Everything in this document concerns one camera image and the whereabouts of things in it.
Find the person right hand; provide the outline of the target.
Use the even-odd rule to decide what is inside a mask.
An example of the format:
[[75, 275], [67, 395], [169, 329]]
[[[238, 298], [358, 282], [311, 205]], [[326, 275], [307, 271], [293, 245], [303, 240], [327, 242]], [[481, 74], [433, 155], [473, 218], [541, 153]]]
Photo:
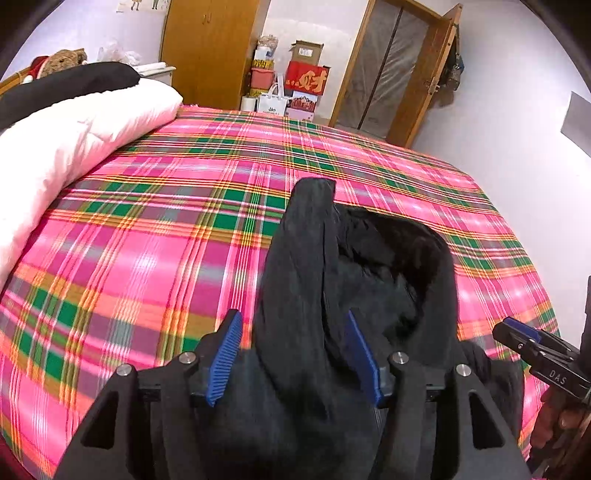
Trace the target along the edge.
[[558, 397], [560, 391], [549, 388], [541, 397], [542, 407], [538, 413], [534, 429], [530, 437], [532, 448], [543, 448], [554, 435], [554, 429], [559, 427], [562, 430], [574, 429], [585, 417], [585, 409], [576, 407], [567, 409], [558, 408], [555, 404], [555, 397]]

